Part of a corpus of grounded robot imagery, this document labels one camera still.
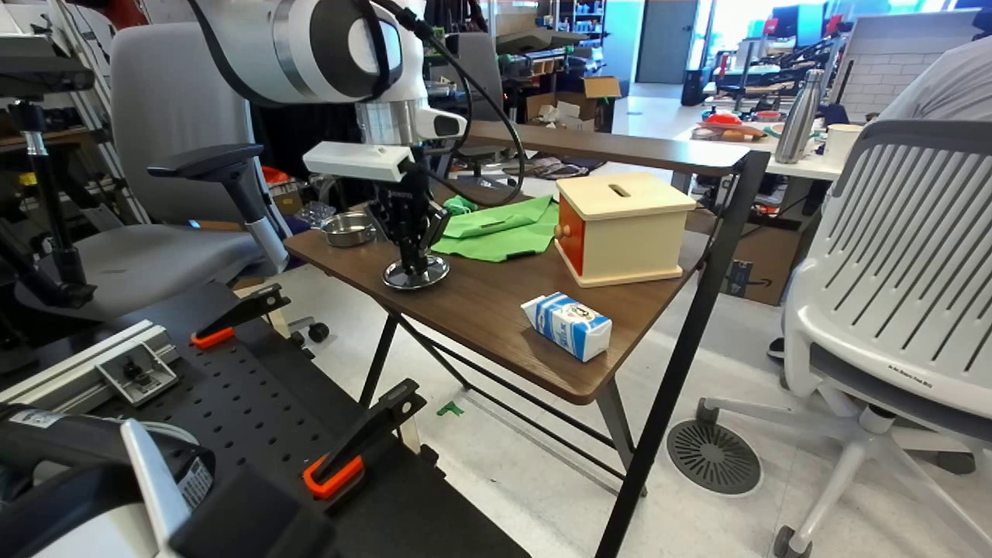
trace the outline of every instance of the green towel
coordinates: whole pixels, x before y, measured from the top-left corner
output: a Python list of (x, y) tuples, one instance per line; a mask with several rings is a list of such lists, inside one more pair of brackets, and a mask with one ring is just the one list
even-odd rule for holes
[(541, 254), (554, 239), (554, 231), (554, 200), (527, 200), (501, 207), (457, 213), (431, 252), (459, 254), (469, 262), (507, 262), (522, 254)]

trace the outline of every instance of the cable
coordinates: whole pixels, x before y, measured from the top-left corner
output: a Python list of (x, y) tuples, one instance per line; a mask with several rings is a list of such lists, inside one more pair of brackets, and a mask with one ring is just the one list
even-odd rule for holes
[(395, 0), (376, 0), (382, 9), (389, 9), (408, 34), (415, 34), (424, 48), (436, 49), (457, 70), (461, 81), (469, 81), (480, 96), (485, 101), (500, 116), (501, 128), (507, 130), (510, 144), (516, 144), (516, 151), (518, 151), (518, 180), (516, 180), (516, 190), (507, 195), (501, 195), (500, 203), (485, 203), (485, 200), (475, 200), (469, 195), (464, 190), (459, 190), (457, 182), (451, 182), (445, 178), (436, 178), (431, 175), (436, 182), (451, 185), (453, 191), (478, 203), (478, 204), (506, 204), (510, 200), (522, 195), (522, 185), (524, 185), (524, 171), (527, 171), (527, 154), (524, 154), (524, 145), (522, 145), (522, 136), (516, 130), (516, 125), (506, 117), (506, 113), (497, 107), (497, 98), (470, 77), (470, 70), (464, 70), (464, 65), (434, 37), (431, 24), (421, 23), (415, 14), (408, 14), (405, 5), (398, 5)]

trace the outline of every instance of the black table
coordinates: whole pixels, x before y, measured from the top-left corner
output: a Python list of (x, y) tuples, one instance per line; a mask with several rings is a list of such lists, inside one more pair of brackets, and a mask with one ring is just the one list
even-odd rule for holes
[[(305, 492), (302, 471), (336, 446), (363, 409), (262, 323), (241, 327), (240, 340), (212, 355), (192, 350), (190, 331), (234, 302), (225, 288), (209, 285), (122, 318), (163, 327), (180, 350), (175, 368), (182, 382), (135, 413), (124, 402), (100, 413), (175, 422), (216, 452), (216, 484), (250, 466), (287, 496), (324, 508)], [(366, 481), (330, 513), (336, 551), (527, 554), (401, 440), (389, 438), (366, 456)]]

